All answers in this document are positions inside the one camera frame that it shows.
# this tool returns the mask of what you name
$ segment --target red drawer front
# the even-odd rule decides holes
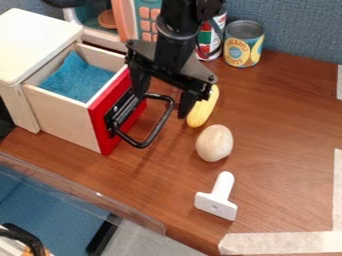
[[[121,96],[127,92],[131,87],[131,76],[129,69],[127,68],[121,75],[101,94],[98,99],[89,107],[89,115],[94,127],[97,141],[99,143],[100,151],[103,155],[109,155],[113,149],[121,141],[119,136],[110,138],[110,134],[107,131],[106,122],[104,116],[108,110],[117,102]],[[133,126],[135,121],[139,118],[141,113],[147,106],[146,101],[143,101],[135,112],[127,119],[127,121],[121,126],[123,132],[128,132]]]

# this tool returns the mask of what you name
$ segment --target wooden countertop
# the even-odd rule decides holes
[[[175,112],[151,147],[122,142],[109,157],[17,128],[0,150],[133,207],[163,223],[167,236],[210,255],[226,232],[331,230],[333,156],[342,148],[337,65],[266,51],[253,68],[222,60],[207,66],[221,95],[202,128],[187,127]],[[158,81],[153,89],[170,91]],[[151,103],[132,136],[143,138],[162,111]],[[231,156],[217,163],[194,151],[211,124],[226,125],[235,139]],[[224,170],[236,178],[234,223],[193,207],[195,193],[209,192]]]

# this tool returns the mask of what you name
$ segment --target white tape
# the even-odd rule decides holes
[[[221,255],[342,252],[342,232],[227,234]]]
[[[337,98],[342,100],[342,65],[338,65],[337,71]]]
[[[335,149],[334,156],[333,231],[226,234],[221,255],[342,252],[342,151]]]
[[[342,151],[335,149],[333,230],[342,231]]]

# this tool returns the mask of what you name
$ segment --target black drawer handle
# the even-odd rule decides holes
[[[160,95],[160,94],[152,94],[152,93],[146,93],[144,98],[148,99],[154,99],[154,100],[161,100],[169,102],[169,107],[164,112],[163,116],[160,118],[154,129],[152,130],[151,134],[147,137],[147,139],[143,142],[136,141],[132,137],[128,136],[126,133],[122,132],[120,130],[120,124],[118,122],[113,122],[113,132],[115,135],[119,135],[124,141],[131,144],[133,147],[136,148],[146,148],[155,140],[163,126],[165,125],[166,121],[169,119],[174,107],[175,107],[175,101],[173,98],[166,96],[166,95]]]

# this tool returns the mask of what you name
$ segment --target can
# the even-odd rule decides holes
[[[264,31],[255,21],[230,23],[226,28],[224,60],[233,67],[255,66],[260,61],[264,39]]]
[[[226,22],[227,9],[223,7],[219,15],[202,24],[197,36],[196,54],[198,59],[212,61],[222,55],[223,32]]]

